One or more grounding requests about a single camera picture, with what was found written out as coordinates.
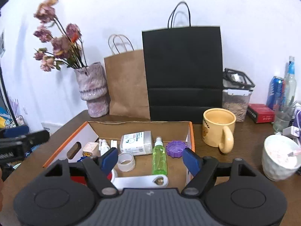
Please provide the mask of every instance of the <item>yellow mug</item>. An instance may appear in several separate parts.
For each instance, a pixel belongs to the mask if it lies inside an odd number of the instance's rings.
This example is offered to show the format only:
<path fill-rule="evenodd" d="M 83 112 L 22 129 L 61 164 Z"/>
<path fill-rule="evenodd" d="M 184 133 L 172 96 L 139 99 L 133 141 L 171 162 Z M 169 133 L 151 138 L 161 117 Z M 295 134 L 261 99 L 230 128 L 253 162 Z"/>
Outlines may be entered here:
<path fill-rule="evenodd" d="M 234 145 L 235 121 L 231 111 L 220 108 L 206 110 L 203 115 L 203 141 L 209 146 L 219 147 L 225 154 L 229 153 Z"/>

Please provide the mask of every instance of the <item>brown paper bag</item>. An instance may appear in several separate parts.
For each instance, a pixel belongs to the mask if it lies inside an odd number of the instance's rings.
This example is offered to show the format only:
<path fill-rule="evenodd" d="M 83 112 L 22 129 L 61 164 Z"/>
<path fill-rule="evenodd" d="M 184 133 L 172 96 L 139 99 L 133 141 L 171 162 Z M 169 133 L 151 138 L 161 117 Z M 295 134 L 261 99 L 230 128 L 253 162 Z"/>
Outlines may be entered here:
<path fill-rule="evenodd" d="M 113 34 L 109 40 L 112 36 L 118 54 L 114 53 L 109 44 L 113 55 L 104 58 L 111 98 L 109 113 L 110 115 L 150 119 L 143 50 L 134 50 L 131 42 L 124 35 Z M 115 44 L 116 37 L 121 39 L 120 45 L 124 46 L 126 52 L 119 52 Z M 121 37 L 129 41 L 133 51 L 127 51 Z"/>

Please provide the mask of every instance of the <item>white tape roll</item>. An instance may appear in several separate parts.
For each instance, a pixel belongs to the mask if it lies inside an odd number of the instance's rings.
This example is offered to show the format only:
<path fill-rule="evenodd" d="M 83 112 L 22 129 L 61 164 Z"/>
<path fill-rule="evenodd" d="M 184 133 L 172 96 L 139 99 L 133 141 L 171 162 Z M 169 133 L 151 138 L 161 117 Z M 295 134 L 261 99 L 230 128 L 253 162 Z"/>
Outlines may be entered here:
<path fill-rule="evenodd" d="M 122 153 L 118 155 L 117 167 L 122 172 L 129 172 L 134 169 L 136 163 L 132 154 Z"/>

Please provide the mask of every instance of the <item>purple fabric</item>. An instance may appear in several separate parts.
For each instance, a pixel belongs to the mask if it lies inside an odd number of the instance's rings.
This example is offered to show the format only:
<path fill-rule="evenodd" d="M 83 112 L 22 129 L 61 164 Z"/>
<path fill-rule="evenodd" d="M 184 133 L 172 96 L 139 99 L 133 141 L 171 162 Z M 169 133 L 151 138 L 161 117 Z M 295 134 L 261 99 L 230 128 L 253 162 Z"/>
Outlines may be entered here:
<path fill-rule="evenodd" d="M 297 115 L 294 119 L 293 126 L 294 127 L 301 127 L 301 111 L 297 111 Z"/>

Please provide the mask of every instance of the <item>red box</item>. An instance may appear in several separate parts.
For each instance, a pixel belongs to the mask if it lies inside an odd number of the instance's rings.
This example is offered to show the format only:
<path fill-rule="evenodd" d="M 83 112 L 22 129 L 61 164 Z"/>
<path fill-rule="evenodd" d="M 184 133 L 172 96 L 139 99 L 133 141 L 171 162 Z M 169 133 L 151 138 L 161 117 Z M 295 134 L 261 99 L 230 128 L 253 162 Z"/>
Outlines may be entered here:
<path fill-rule="evenodd" d="M 274 111 L 265 104 L 249 104 L 246 112 L 255 123 L 267 123 L 274 121 Z"/>

